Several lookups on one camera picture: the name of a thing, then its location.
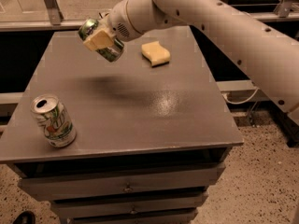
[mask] can lid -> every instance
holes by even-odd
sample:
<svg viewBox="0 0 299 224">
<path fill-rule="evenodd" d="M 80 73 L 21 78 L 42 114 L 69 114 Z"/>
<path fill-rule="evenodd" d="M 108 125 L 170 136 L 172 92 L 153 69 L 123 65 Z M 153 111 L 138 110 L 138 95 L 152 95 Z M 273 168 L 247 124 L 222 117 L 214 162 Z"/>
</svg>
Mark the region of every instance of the can lid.
<svg viewBox="0 0 299 224">
<path fill-rule="evenodd" d="M 44 114 L 51 111 L 58 104 L 58 97 L 54 94 L 43 94 L 34 99 L 31 103 L 31 111 L 37 114 Z"/>
<path fill-rule="evenodd" d="M 99 21 L 97 19 L 87 19 L 85 23 L 79 28 L 78 34 L 80 38 L 85 41 L 85 39 L 93 33 L 93 30 L 99 26 Z"/>
</svg>

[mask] sponge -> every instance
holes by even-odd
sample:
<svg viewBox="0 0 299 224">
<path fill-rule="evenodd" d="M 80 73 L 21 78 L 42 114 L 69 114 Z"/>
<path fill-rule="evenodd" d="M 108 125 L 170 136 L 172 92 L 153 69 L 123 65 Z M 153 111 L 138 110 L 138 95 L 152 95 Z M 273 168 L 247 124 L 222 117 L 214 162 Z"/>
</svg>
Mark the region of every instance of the sponge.
<svg viewBox="0 0 299 224">
<path fill-rule="evenodd" d="M 113 40 L 109 36 L 107 28 L 98 28 L 93 31 L 92 35 L 87 36 L 83 44 L 89 50 L 94 51 L 113 46 Z"/>
<path fill-rule="evenodd" d="M 151 62 L 151 66 L 156 66 L 170 61 L 170 52 L 162 47 L 159 41 L 143 44 L 142 54 Z"/>
</svg>

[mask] floor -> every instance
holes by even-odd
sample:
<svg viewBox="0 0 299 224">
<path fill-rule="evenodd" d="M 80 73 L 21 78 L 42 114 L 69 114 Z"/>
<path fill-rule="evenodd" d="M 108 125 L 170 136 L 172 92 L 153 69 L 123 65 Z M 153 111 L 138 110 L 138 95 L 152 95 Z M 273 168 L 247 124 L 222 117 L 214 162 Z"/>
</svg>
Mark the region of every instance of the floor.
<svg viewBox="0 0 299 224">
<path fill-rule="evenodd" d="M 227 157 L 226 169 L 193 224 L 299 223 L 299 148 L 286 137 L 267 110 L 256 113 L 257 127 L 244 112 L 233 112 L 245 143 Z M 24 210 L 36 224 L 59 224 L 48 202 L 37 202 L 17 187 L 19 178 L 0 165 L 0 220 L 10 224 Z"/>
<path fill-rule="evenodd" d="M 97 16 L 99 7 L 120 0 L 58 0 L 69 20 Z M 46 21 L 41 0 L 0 0 L 0 21 Z M 209 197 L 198 208 L 193 224 L 299 223 L 299 148 L 287 139 L 268 111 L 256 114 L 253 128 L 245 113 L 234 112 L 245 143 L 227 157 L 227 168 Z M 21 191 L 19 178 L 0 165 L 0 223 L 11 224 L 18 214 L 31 210 L 36 224 L 59 224 L 48 202 L 37 202 Z"/>
</svg>

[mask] gray drawer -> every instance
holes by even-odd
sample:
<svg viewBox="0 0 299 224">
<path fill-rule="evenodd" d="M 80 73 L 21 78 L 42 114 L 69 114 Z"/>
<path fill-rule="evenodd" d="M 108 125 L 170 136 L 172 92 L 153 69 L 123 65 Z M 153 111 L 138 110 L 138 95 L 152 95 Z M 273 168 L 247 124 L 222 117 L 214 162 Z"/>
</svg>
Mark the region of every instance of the gray drawer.
<svg viewBox="0 0 299 224">
<path fill-rule="evenodd" d="M 92 217 L 74 219 L 72 224 L 181 224 L 189 223 L 197 215 L 195 208 L 167 212 L 152 212 L 135 216 Z"/>
<path fill-rule="evenodd" d="M 207 198 L 200 189 L 140 193 L 138 196 L 65 201 L 51 205 L 51 209 L 62 218 L 97 217 L 120 214 L 136 215 L 160 210 L 197 207 Z"/>
<path fill-rule="evenodd" d="M 185 189 L 215 184 L 224 168 L 224 163 L 194 164 L 101 174 L 29 178 L 20 180 L 19 187 L 38 201 Z"/>
</svg>

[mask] drawer handle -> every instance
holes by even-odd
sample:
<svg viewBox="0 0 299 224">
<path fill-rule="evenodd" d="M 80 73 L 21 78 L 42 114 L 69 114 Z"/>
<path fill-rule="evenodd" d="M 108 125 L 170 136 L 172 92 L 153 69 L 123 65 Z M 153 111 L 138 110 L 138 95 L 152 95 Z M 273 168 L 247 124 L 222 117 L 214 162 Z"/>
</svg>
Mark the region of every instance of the drawer handle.
<svg viewBox="0 0 299 224">
<path fill-rule="evenodd" d="M 133 208 L 132 208 L 132 211 L 130 212 L 130 214 L 131 214 L 131 215 L 135 215 L 135 214 L 137 214 L 137 213 L 138 213 L 138 212 L 137 212 L 137 211 L 135 210 L 135 208 L 133 207 Z"/>
<path fill-rule="evenodd" d="M 133 189 L 130 187 L 130 184 L 127 183 L 127 187 L 125 187 L 125 188 L 123 189 L 123 191 L 124 191 L 125 193 L 130 193 L 130 192 L 133 191 Z"/>
</svg>

